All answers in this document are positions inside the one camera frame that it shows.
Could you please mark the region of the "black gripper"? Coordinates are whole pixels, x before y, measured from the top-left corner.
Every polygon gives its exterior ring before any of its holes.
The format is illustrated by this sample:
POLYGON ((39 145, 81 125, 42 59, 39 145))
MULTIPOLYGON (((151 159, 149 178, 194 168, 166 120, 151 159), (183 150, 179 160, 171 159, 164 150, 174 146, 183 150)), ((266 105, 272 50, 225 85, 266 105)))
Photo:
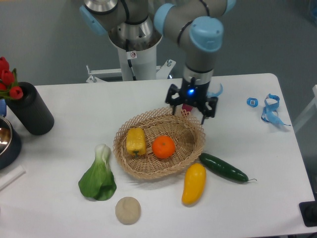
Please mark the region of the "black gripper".
POLYGON ((172 115, 176 107, 186 104, 198 108, 203 115, 201 125, 209 118, 214 118, 218 97, 207 98, 207 91, 213 76, 213 69, 208 72, 196 72, 184 68, 181 88, 171 84, 166 95, 165 102, 172 108, 172 115))

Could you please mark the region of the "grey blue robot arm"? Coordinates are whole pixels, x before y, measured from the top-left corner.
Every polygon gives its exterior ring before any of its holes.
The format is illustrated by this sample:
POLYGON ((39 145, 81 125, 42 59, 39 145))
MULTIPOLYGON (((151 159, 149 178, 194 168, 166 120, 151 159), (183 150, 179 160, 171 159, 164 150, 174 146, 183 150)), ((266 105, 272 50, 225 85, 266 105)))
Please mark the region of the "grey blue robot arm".
POLYGON ((219 17, 234 6, 233 0, 191 0, 164 3, 151 14, 146 0, 86 0, 79 10, 90 29, 107 34, 117 48, 124 81, 155 79, 158 43, 164 37, 174 42, 185 52, 182 85, 171 85, 165 101, 194 107, 207 119, 218 101, 208 89, 223 40, 219 17))

